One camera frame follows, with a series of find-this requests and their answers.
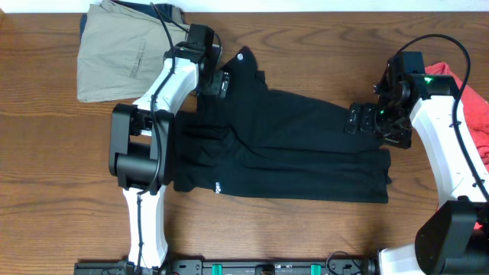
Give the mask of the black polo shirt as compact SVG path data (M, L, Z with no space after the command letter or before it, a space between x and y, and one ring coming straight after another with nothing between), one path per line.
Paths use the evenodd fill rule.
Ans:
M345 131L349 111L269 89L248 47L223 67L227 94L200 95L194 112L178 112L178 192L385 203L390 152L369 134Z

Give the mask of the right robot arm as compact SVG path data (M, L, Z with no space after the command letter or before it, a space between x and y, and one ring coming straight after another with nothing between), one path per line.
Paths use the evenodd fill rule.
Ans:
M454 78L428 74L420 52L400 51L387 61L376 104L355 103L345 132L369 133L407 149L421 138L438 192L435 214L415 241L365 260L363 274L486 274L488 172L478 156Z

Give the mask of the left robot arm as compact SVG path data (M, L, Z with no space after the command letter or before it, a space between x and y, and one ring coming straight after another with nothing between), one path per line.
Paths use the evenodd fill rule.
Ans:
M221 55L218 44L178 43L164 54L146 93L112 111L108 168L127 203L127 265L135 274L157 273L166 260L164 197L175 161L175 116L191 92L225 95L229 76L215 68Z

